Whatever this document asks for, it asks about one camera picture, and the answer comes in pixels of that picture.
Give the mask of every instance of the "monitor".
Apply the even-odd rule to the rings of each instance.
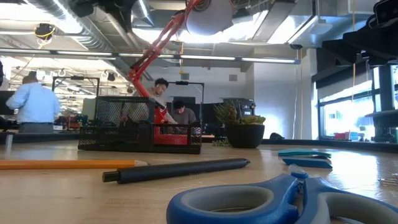
[[[0,91],[0,115],[14,115],[14,110],[11,110],[7,105],[7,100],[15,93],[15,91]]]

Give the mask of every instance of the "black mesh organizer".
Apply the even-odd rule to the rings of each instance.
[[[201,124],[154,124],[149,98],[99,96],[96,126],[80,128],[79,149],[199,154]]]

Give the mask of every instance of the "scissors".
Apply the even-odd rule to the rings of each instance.
[[[167,207],[168,224],[329,224],[330,217],[396,224],[398,208],[337,189],[296,165],[289,174],[243,185],[221,185],[177,194]],[[294,205],[303,193],[303,211]]]

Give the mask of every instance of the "table surface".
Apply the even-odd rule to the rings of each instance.
[[[0,170],[0,223],[165,223],[165,211],[177,193],[212,185],[262,182],[287,172],[279,149],[260,146],[233,149],[204,144],[202,154],[145,154],[77,150],[77,141],[15,144],[10,154],[0,146],[0,159],[137,159],[151,164],[246,158],[243,169],[153,180],[104,184],[107,170]],[[378,178],[398,172],[398,154],[314,148],[332,154],[333,170],[306,168],[333,185],[398,206],[398,186],[381,186]]]

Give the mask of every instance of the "man in blue shirt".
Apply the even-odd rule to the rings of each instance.
[[[10,109],[19,110],[20,133],[53,133],[53,122],[60,112],[59,101],[36,77],[24,77],[22,85],[6,104]]]

